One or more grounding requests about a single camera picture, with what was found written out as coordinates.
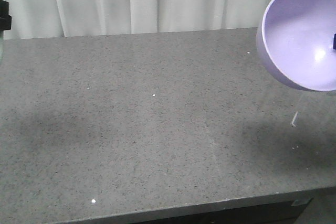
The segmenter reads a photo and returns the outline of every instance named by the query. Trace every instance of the speckled granite surface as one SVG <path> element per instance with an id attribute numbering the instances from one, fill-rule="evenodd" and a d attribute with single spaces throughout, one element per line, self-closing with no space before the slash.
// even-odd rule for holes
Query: speckled granite surface
<path id="1" fill-rule="evenodd" d="M 335 189 L 336 93 L 275 81 L 255 33 L 5 41 L 0 222 Z"/>

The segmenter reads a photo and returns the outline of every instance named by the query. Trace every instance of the purple plastic bowl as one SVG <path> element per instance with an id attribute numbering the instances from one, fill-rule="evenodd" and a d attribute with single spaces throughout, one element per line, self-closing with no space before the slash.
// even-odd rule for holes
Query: purple plastic bowl
<path id="1" fill-rule="evenodd" d="M 336 0 L 272 0 L 257 31 L 258 54 L 283 84 L 336 90 Z"/>

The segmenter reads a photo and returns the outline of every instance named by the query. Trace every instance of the bowl rim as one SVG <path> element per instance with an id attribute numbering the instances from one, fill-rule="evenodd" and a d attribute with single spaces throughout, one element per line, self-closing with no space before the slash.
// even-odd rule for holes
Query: bowl rim
<path id="1" fill-rule="evenodd" d="M 272 55 L 270 54 L 270 51 L 268 49 L 268 45 L 267 45 L 267 42 L 266 42 L 266 36 L 265 36 L 265 21 L 266 21 L 266 17 L 267 17 L 267 14 L 269 12 L 269 9 L 272 7 L 273 3 L 275 2 L 276 0 L 271 0 L 269 2 L 269 4 L 267 5 L 265 11 L 264 11 L 264 15 L 263 15 L 263 19 L 261 21 L 261 36 L 262 36 L 262 41 L 264 43 L 264 46 L 265 46 L 265 50 L 268 54 L 268 57 L 270 58 L 270 60 L 273 62 L 274 66 L 278 69 L 279 72 L 281 72 L 281 74 L 283 74 L 287 79 L 289 79 L 290 81 L 294 82 L 295 84 L 305 88 L 305 89 L 308 89 L 308 90 L 314 90 L 314 91 L 332 91 L 332 90 L 335 90 L 336 89 L 336 86 L 335 88 L 333 89 L 328 89 L 328 88 L 322 88 L 322 89 L 316 89 L 316 88 L 312 88 L 312 87 L 308 87 L 300 82 L 297 82 L 297 81 L 294 81 L 292 80 L 287 74 L 285 74 L 279 67 L 278 65 L 275 63 Z"/>

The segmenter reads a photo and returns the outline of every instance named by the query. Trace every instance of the curtain fold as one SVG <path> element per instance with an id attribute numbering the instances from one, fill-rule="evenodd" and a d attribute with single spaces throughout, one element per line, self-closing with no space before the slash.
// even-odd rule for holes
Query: curtain fold
<path id="1" fill-rule="evenodd" d="M 270 0 L 8 0 L 5 39 L 256 27 Z"/>

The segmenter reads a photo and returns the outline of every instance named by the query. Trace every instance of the black object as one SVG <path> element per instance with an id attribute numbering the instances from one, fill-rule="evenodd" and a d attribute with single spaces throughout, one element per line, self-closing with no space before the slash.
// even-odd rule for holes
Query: black object
<path id="1" fill-rule="evenodd" d="M 286 201 L 207 212 L 203 214 L 136 222 L 136 224 L 294 224 L 296 219 L 308 206 L 309 202 L 303 205 L 294 205 L 293 201 Z"/>
<path id="2" fill-rule="evenodd" d="M 12 17 L 8 14 L 9 2 L 0 0 L 0 31 L 12 28 Z"/>

